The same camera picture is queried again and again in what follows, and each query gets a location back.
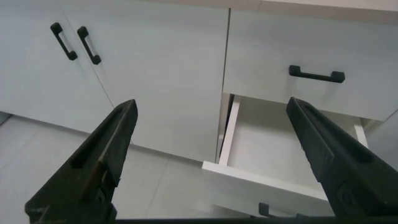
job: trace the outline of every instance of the open drawer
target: open drawer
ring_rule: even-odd
[[[333,215],[286,113],[286,104],[235,96],[218,164],[204,162],[215,205],[260,216]],[[359,118],[324,112],[367,147]]]

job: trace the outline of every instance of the cabinet handle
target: cabinet handle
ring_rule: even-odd
[[[80,37],[81,42],[83,43],[83,46],[85,46],[85,49],[88,53],[88,56],[90,57],[91,61],[93,62],[93,64],[97,65],[101,62],[101,58],[99,55],[93,55],[93,53],[91,53],[90,48],[87,45],[87,42],[85,40],[85,38],[88,36],[88,31],[87,28],[85,26],[82,26],[81,28],[79,28],[77,30],[77,34]]]
[[[289,75],[293,77],[301,77],[301,78],[311,78],[315,80],[322,80],[327,82],[334,83],[343,83],[346,79],[344,72],[336,72],[333,71],[329,77],[323,75],[316,75],[311,73],[303,73],[301,72],[300,66],[291,65],[289,66]]]
[[[59,34],[62,32],[62,27],[58,22],[54,22],[51,26],[51,31],[54,34],[55,38],[57,38],[58,43],[60,43],[63,51],[65,52],[65,54],[67,55],[67,57],[69,58],[69,60],[75,60],[77,58],[77,54],[75,51],[71,51],[69,52],[67,47],[65,46],[65,44],[63,43],[63,41],[61,40]]]

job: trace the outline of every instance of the white drawer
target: white drawer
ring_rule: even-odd
[[[333,215],[285,111],[286,105],[235,96],[218,164],[202,174],[215,205],[259,216],[259,203],[277,216]],[[325,112],[367,146],[359,118]]]
[[[398,109],[398,26],[232,11],[224,92],[385,120]],[[343,83],[292,77],[289,66]]]

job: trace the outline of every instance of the gray tile floor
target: gray tile floor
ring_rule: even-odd
[[[12,116],[0,126],[0,223],[28,223],[24,204],[87,138]],[[130,146],[113,196],[117,218],[247,217],[209,202],[201,163]]]

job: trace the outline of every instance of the countertop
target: countertop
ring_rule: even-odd
[[[398,0],[140,0],[345,21],[398,24]]]

